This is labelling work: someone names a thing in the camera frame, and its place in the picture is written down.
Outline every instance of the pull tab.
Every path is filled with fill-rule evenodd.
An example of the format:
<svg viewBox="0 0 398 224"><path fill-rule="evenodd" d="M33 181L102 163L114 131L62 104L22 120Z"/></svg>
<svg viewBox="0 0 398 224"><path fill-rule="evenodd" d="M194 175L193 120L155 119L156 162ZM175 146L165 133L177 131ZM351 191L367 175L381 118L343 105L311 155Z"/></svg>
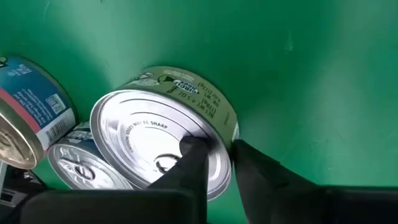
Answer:
<svg viewBox="0 0 398 224"><path fill-rule="evenodd" d="M94 172L86 165L80 164L79 162L72 161L67 158L61 158L59 160L60 165L67 171L77 174L77 176L85 180L94 180Z"/></svg>
<svg viewBox="0 0 398 224"><path fill-rule="evenodd" d="M169 169L171 169L175 163L181 159L179 156L174 154L162 154L156 157L155 164L158 170L165 174Z"/></svg>

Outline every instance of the metal can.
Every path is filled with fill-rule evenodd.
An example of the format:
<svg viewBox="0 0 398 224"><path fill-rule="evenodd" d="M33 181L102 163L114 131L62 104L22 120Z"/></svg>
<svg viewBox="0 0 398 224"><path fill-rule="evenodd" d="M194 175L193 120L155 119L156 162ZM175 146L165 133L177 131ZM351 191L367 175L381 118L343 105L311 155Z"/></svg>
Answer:
<svg viewBox="0 0 398 224"><path fill-rule="evenodd" d="M76 124L72 103L43 69L0 57L0 160L32 169Z"/></svg>
<svg viewBox="0 0 398 224"><path fill-rule="evenodd" d="M238 136L233 107L208 81L173 67L151 67L95 104L93 137L104 158L135 187L146 188L181 157L184 136L211 139L208 200L231 179L228 151Z"/></svg>
<svg viewBox="0 0 398 224"><path fill-rule="evenodd" d="M71 189L132 189L130 183L103 160L89 122L81 123L51 146L47 157L55 173Z"/></svg>

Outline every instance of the stacked cans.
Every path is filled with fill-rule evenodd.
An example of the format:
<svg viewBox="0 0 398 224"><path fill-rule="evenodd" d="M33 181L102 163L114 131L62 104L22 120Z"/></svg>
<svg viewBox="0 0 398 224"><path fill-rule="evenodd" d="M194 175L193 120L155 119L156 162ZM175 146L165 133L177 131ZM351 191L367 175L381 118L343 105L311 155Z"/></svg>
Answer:
<svg viewBox="0 0 398 224"><path fill-rule="evenodd" d="M72 103L44 70L0 57L0 159L32 169L44 151L76 124Z"/></svg>
<svg viewBox="0 0 398 224"><path fill-rule="evenodd" d="M208 200L230 182L236 113L220 91L192 72L145 69L99 99L90 122L59 142L76 118L47 73L20 58L0 58L0 93L0 159L31 169L47 152L47 172L68 188L144 189L182 157L185 136L210 142Z"/></svg>

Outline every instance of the can lid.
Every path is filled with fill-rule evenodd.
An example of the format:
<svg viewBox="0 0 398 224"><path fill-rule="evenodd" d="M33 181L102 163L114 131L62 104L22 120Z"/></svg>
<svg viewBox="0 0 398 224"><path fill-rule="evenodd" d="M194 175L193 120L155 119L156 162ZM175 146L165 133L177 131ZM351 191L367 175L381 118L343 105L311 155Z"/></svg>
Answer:
<svg viewBox="0 0 398 224"><path fill-rule="evenodd" d="M20 169L33 169L44 156L42 149L33 150L34 140L25 137L0 113L0 160Z"/></svg>
<svg viewBox="0 0 398 224"><path fill-rule="evenodd" d="M113 167L74 143L55 144L48 159L57 175L72 189L132 189Z"/></svg>
<svg viewBox="0 0 398 224"><path fill-rule="evenodd" d="M155 182L182 157L184 136L211 139L208 200L224 192L231 162L217 132L188 107L156 93L120 90L99 100L91 131L104 158L136 187Z"/></svg>

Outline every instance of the can label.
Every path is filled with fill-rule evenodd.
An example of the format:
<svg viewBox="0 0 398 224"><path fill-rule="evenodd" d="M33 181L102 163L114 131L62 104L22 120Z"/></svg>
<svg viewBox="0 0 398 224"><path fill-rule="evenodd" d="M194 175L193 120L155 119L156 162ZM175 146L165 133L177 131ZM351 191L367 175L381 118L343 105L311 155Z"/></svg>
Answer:
<svg viewBox="0 0 398 224"><path fill-rule="evenodd" d="M63 138L63 140L70 143L78 143L82 146L88 147L89 149L97 150L93 135L90 131L90 122L88 121L80 123L78 126L76 126L73 131Z"/></svg>
<svg viewBox="0 0 398 224"><path fill-rule="evenodd" d="M225 96L192 72L173 67L151 67L121 88L163 93L191 107L217 130L227 147L239 137L236 113Z"/></svg>
<svg viewBox="0 0 398 224"><path fill-rule="evenodd" d="M76 123L66 96L38 67L21 58L0 57L0 98L36 133L43 149Z"/></svg>

